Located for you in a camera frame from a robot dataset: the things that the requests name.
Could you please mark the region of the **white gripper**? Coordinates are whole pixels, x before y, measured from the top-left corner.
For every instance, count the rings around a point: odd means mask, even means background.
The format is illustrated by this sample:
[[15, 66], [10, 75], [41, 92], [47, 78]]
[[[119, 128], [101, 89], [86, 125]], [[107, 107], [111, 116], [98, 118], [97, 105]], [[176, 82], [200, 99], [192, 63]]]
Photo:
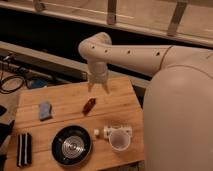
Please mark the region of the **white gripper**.
[[89, 62], [88, 63], [88, 92], [92, 91], [94, 84], [103, 84], [102, 87], [106, 93], [110, 93], [107, 84], [108, 67], [105, 62]]

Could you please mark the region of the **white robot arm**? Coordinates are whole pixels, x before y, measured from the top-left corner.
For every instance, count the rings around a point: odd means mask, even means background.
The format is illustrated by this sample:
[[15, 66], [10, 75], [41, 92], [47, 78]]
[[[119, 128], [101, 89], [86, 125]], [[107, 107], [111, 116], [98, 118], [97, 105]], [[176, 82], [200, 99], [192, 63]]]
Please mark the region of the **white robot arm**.
[[114, 64], [151, 77], [145, 90], [146, 171], [213, 171], [213, 49], [114, 45], [104, 32], [80, 42], [89, 82]]

